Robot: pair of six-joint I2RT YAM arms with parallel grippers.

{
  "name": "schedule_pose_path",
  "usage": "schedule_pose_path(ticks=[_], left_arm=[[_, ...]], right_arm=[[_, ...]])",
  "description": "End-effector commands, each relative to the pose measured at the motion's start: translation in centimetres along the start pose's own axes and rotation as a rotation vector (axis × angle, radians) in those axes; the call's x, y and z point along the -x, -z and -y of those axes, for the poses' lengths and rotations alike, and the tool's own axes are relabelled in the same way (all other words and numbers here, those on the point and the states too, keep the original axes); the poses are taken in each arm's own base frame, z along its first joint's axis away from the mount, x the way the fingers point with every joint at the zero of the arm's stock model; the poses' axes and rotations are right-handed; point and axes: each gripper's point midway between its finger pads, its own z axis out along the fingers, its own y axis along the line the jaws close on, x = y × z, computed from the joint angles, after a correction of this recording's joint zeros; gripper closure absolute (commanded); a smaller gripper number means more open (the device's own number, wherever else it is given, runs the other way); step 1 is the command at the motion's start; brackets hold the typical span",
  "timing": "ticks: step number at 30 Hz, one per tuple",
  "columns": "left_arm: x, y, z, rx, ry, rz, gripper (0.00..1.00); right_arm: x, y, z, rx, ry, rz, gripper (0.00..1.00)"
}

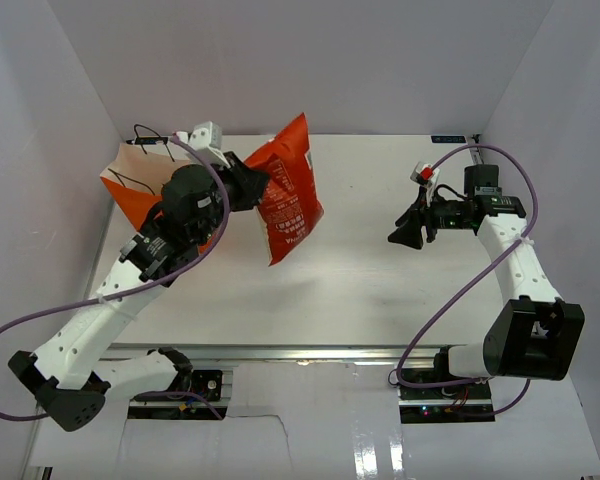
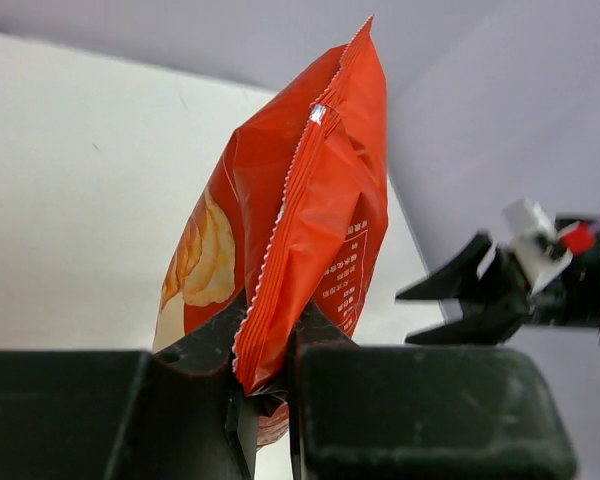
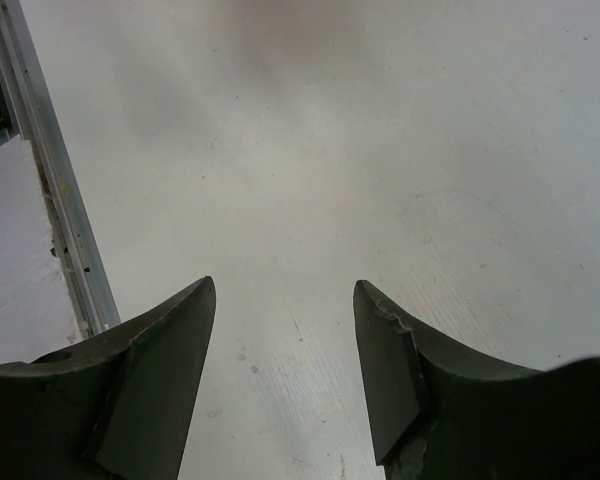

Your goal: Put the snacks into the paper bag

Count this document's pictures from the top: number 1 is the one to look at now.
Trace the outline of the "large red chip bag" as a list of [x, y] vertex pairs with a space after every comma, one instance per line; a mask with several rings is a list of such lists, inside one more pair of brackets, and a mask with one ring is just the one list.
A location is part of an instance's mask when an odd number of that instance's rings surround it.
[[273, 266], [313, 232], [324, 214], [317, 195], [306, 115], [296, 116], [245, 164], [270, 177], [257, 210]]

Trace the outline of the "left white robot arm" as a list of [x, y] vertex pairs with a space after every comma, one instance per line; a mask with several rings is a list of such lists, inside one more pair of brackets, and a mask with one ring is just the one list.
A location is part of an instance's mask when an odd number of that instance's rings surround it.
[[102, 356], [182, 268], [211, 252], [208, 242], [219, 237], [229, 213], [252, 210], [262, 201], [269, 175], [233, 153], [226, 159], [224, 166], [177, 168], [93, 301], [35, 351], [18, 351], [9, 360], [10, 370], [64, 431], [85, 427], [108, 402], [190, 393], [193, 367], [172, 347], [123, 361], [106, 362]]

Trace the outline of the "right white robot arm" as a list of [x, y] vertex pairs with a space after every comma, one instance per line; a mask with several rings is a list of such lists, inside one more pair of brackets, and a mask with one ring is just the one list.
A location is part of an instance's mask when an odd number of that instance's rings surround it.
[[420, 250], [440, 230], [470, 230], [495, 263], [503, 308], [477, 343], [442, 348], [434, 358], [433, 390], [452, 399], [468, 379], [517, 377], [560, 381], [568, 373], [585, 322], [582, 307], [566, 302], [546, 276], [530, 239], [519, 198], [503, 194], [495, 165], [464, 170], [457, 199], [440, 195], [438, 172], [420, 163], [411, 174], [419, 186], [397, 220], [389, 242]]

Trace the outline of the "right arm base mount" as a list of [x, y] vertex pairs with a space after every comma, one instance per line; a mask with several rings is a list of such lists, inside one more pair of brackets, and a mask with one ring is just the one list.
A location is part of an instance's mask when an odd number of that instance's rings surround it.
[[402, 425], [494, 422], [492, 393], [487, 383], [437, 388], [408, 388], [397, 381], [396, 371], [388, 383], [397, 389]]

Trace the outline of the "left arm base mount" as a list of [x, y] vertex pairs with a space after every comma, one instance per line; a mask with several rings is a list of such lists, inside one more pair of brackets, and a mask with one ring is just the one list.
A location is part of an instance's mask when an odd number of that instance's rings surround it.
[[222, 370], [192, 373], [187, 395], [139, 396], [127, 410], [130, 420], [221, 421], [225, 418], [230, 387]]

